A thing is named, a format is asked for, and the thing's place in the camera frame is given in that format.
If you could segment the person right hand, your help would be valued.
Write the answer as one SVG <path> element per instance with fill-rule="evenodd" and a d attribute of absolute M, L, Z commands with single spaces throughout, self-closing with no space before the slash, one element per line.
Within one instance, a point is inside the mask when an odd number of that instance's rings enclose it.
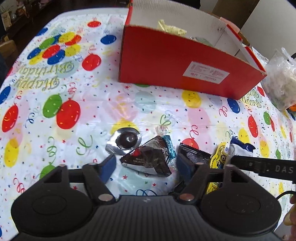
<path fill-rule="evenodd" d="M 290 199 L 290 203 L 292 204 L 291 209 L 285 215 L 283 224 L 290 228 L 290 234 L 284 235 L 283 240 L 295 240 L 295 228 L 296 228 L 296 211 L 295 211 L 295 195 L 293 195 Z"/>

